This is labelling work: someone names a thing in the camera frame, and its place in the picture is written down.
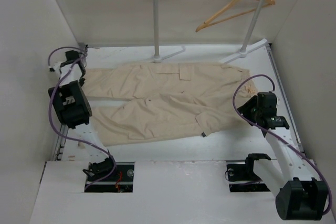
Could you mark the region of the beige cargo trousers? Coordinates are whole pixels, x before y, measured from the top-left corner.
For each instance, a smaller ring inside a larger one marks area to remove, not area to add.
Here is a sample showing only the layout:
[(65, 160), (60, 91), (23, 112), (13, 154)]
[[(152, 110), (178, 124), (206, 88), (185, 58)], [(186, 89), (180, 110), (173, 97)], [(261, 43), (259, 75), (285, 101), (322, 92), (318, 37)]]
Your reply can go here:
[(87, 98), (122, 100), (93, 108), (105, 146), (210, 135), (242, 124), (235, 107), (257, 94), (248, 69), (219, 62), (128, 63), (86, 72)]

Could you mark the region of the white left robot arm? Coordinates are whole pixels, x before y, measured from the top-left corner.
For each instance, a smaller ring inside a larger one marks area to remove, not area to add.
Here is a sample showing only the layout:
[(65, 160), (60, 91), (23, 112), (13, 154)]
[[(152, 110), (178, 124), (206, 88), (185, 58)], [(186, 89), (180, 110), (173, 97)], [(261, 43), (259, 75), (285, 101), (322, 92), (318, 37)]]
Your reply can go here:
[[(59, 136), (81, 143), (91, 162), (83, 172), (94, 182), (113, 181), (118, 175), (116, 162), (109, 150), (100, 141), (90, 122), (92, 109), (82, 89), (85, 83), (87, 49), (60, 47), (48, 57), (49, 71), (58, 77), (55, 87), (48, 89), (50, 97), (49, 123)], [(59, 122), (76, 133), (76, 137), (61, 134), (55, 127), (51, 116), (54, 110)]]

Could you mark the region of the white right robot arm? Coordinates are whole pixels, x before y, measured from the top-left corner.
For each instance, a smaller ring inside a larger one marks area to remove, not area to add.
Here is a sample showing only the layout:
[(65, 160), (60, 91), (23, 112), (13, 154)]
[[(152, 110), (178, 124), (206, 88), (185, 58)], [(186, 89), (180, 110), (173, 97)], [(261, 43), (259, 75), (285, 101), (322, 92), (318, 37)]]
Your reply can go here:
[(304, 160), (290, 138), (289, 124), (277, 115), (277, 97), (260, 92), (238, 109), (238, 114), (261, 132), (272, 148), (276, 167), (267, 154), (252, 153), (245, 159), (244, 175), (258, 177), (275, 197), (276, 210), (282, 220), (320, 220), (328, 197), (328, 187)]

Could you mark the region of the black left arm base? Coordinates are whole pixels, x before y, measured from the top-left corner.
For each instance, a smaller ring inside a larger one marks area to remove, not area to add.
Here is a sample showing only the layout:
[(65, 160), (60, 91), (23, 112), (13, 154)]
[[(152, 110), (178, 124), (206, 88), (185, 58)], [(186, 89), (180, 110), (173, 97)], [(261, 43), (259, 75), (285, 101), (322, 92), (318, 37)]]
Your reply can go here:
[(134, 180), (135, 163), (117, 163), (114, 172), (108, 177), (97, 181), (99, 178), (108, 175), (109, 171), (100, 174), (95, 173), (89, 167), (84, 169), (86, 175), (85, 193), (132, 193)]

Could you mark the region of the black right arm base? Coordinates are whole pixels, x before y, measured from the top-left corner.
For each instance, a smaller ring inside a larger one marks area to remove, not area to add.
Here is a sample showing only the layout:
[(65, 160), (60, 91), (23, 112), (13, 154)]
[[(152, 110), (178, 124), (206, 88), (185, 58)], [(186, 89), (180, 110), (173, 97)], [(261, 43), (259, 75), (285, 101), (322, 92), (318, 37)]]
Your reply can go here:
[(231, 193), (270, 192), (257, 175), (248, 173), (245, 163), (227, 163), (224, 175)]

